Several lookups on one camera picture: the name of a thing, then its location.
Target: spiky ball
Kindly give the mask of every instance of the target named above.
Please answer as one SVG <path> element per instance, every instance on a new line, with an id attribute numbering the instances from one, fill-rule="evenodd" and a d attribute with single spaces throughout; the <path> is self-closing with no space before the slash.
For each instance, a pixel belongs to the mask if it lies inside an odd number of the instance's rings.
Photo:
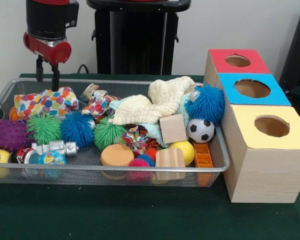
<path id="1" fill-rule="evenodd" d="M 225 112 L 224 92 L 210 85 L 196 87 L 184 106 L 191 119 L 205 119 L 218 123 Z"/>
<path id="2" fill-rule="evenodd" d="M 150 167 L 156 166 L 155 161 L 147 154 L 140 154 L 139 156 L 136 157 L 136 159 L 145 160 L 149 164 Z"/>
<path id="3" fill-rule="evenodd" d="M 94 142 L 94 123 L 92 115 L 81 114 L 79 111 L 69 113 L 61 123 L 61 134 L 65 142 L 75 142 L 84 148 Z"/>
<path id="4" fill-rule="evenodd" d="M 13 152 L 32 142 L 27 125 L 22 122 L 0 119 L 0 149 Z"/>
<path id="5" fill-rule="evenodd" d="M 136 158 L 132 162 L 130 162 L 130 167 L 149 167 L 149 164 L 143 160 Z M 126 179 L 128 182 L 138 183 L 145 182 L 150 177 L 152 177 L 152 172 L 149 171 L 129 171 L 127 173 Z"/>
<path id="6" fill-rule="evenodd" d="M 120 138 L 126 131 L 123 126 L 113 125 L 108 122 L 109 119 L 113 118 L 113 116 L 105 117 L 94 128 L 94 144 L 100 151 L 114 144 L 115 140 Z"/>
<path id="7" fill-rule="evenodd" d="M 39 145 L 61 139 L 61 122 L 52 115 L 32 116 L 26 125 L 26 130 L 33 135 Z"/>
<path id="8" fill-rule="evenodd" d="M 156 153 L 158 150 L 154 147 L 148 148 L 144 153 L 147 154 L 154 162 L 156 162 Z"/>

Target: green koosh ball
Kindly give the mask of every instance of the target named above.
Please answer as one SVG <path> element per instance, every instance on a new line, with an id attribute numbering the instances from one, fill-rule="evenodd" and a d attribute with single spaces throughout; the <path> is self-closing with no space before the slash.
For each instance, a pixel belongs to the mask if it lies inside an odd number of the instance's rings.
<path id="1" fill-rule="evenodd" d="M 126 131 L 124 126 L 114 125 L 108 122 L 109 119 L 113 118 L 113 115 L 105 117 L 94 128 L 94 144 L 100 151 L 114 144 Z"/>
<path id="2" fill-rule="evenodd" d="M 55 116 L 47 114 L 32 116 L 26 122 L 26 126 L 27 132 L 32 133 L 38 145 L 61 139 L 61 122 Z"/>

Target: white wall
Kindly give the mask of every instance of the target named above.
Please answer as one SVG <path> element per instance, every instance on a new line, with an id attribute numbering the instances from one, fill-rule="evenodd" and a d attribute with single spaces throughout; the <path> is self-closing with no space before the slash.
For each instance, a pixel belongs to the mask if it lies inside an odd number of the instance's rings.
<path id="1" fill-rule="evenodd" d="M 0 91 L 20 73 L 36 70 L 36 56 L 23 45 L 25 2 L 0 0 Z M 78 2 L 78 25 L 67 31 L 72 55 L 60 70 L 74 73 L 86 64 L 96 73 L 94 10 L 86 0 Z M 191 8 L 179 13 L 172 73 L 203 75 L 209 48 L 257 49 L 278 80 L 299 16 L 300 0 L 192 0 Z M 44 70 L 50 73 L 48 65 Z"/>

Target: purple spiky ball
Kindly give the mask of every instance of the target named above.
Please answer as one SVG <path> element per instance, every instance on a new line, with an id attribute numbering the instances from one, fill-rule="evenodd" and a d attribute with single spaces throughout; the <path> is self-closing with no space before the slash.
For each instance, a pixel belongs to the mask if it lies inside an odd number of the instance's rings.
<path id="1" fill-rule="evenodd" d="M 29 136 L 25 123 L 0 119 L 0 149 L 13 152 L 27 147 L 33 142 Z"/>

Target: stacked wooden boxes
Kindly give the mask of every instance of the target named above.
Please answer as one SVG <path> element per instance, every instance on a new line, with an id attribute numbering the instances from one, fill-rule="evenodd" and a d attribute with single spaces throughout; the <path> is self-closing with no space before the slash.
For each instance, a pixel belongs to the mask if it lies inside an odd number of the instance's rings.
<path id="1" fill-rule="evenodd" d="M 294 203 L 300 192 L 300 117 L 255 50 L 209 50 L 204 82 L 223 89 L 224 173 L 233 203 Z"/>

